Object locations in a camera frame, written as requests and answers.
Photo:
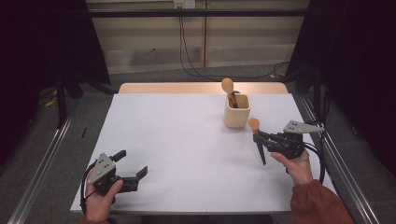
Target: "red sleeve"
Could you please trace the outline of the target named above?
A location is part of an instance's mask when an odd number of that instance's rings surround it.
[[[318,180],[294,187],[292,191],[290,206],[294,223],[353,223],[340,198]]]
[[[84,217],[79,224],[109,224],[107,221],[89,221],[86,217]]]

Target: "person's hand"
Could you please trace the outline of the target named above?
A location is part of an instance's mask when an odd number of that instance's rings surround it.
[[[87,180],[90,179],[93,169],[88,172]],[[85,190],[85,195],[88,196],[86,204],[87,204],[87,213],[86,217],[89,221],[105,221],[110,215],[111,204],[113,202],[113,198],[122,188],[123,182],[122,180],[118,180],[116,183],[111,186],[110,191],[107,195],[102,196],[97,194],[96,188],[94,185],[89,185],[87,183],[87,189]]]
[[[306,149],[300,158],[294,160],[288,160],[285,156],[277,152],[271,153],[271,156],[280,163],[283,163],[283,165],[288,169],[294,186],[308,184],[314,180],[311,171],[311,164],[309,163],[309,154]]]

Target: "table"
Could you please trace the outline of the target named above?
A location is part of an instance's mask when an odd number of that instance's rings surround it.
[[[282,132],[302,121],[293,97],[280,83],[234,83],[247,94],[250,116],[261,130]],[[292,182],[266,152],[262,165],[249,127],[222,122],[226,94],[220,83],[129,83],[108,111],[91,161],[122,149],[117,175],[131,176],[148,166],[137,192],[119,194],[115,213],[135,215],[263,214],[290,210]],[[312,143],[309,134],[305,142]],[[315,178],[319,163],[311,154]],[[326,175],[324,185],[335,192]],[[79,192],[71,211],[79,212]]]

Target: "cup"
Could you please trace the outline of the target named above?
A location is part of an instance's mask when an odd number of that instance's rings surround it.
[[[239,108],[233,108],[233,104],[226,97],[224,108],[224,124],[229,128],[243,128],[248,122],[250,113],[250,101],[245,94],[235,94],[235,100]]]

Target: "electrical outlet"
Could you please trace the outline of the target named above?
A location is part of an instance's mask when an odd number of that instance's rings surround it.
[[[195,0],[185,0],[183,8],[195,8]]]
[[[184,0],[174,0],[175,8],[184,8]]]

